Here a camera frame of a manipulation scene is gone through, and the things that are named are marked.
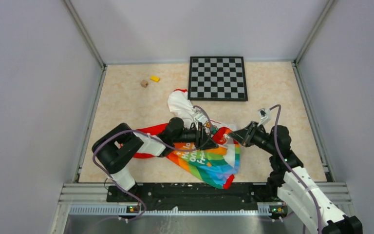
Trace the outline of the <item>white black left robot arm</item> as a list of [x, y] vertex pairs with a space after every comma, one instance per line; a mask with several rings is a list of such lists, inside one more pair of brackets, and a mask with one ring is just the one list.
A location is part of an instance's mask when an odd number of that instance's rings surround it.
[[137, 194], [136, 182], [127, 168], [129, 161], [137, 153], [166, 157], [178, 150], [177, 143], [192, 143], [195, 151], [218, 147], [202, 123], [192, 123], [187, 128], [181, 118], [173, 117], [157, 135], [149, 135], [121, 123], [96, 141], [92, 152], [110, 179], [120, 186], [118, 195], [128, 202], [134, 200]]

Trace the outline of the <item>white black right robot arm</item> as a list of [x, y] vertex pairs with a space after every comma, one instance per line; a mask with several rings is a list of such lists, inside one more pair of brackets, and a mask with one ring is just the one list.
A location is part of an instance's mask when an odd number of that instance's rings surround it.
[[291, 149], [287, 127], [275, 125], [269, 133], [257, 123], [228, 133], [244, 147], [257, 146], [271, 154], [273, 169], [266, 184], [272, 201], [283, 201], [312, 234], [361, 234], [362, 222], [338, 208], [311, 179], [301, 160]]

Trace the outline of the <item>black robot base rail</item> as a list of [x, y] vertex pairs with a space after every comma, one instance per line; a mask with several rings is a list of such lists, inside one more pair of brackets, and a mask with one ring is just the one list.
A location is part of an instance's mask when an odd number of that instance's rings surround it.
[[138, 183], [128, 192], [108, 187], [107, 202], [145, 203], [148, 211], [258, 211], [262, 215], [286, 216], [286, 204], [266, 184], [234, 182], [227, 189], [205, 183]]

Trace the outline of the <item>white colourful cartoon jacket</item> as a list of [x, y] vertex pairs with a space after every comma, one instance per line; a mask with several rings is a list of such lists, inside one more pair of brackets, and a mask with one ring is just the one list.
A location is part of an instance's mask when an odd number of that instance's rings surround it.
[[[179, 117], [184, 121], [184, 126], [187, 128], [194, 123], [193, 114], [202, 112], [188, 100], [186, 89], [174, 90], [169, 95], [168, 108], [174, 117]], [[157, 135], [164, 129], [165, 124], [137, 130], [149, 135]], [[208, 185], [218, 189], [227, 189], [240, 168], [240, 147], [236, 141], [227, 137], [227, 134], [236, 127], [209, 118], [203, 126], [206, 133], [219, 144], [218, 148], [195, 151], [192, 143], [177, 143], [178, 150], [171, 152], [166, 158]], [[137, 153], [134, 157], [151, 158], [154, 156]]]

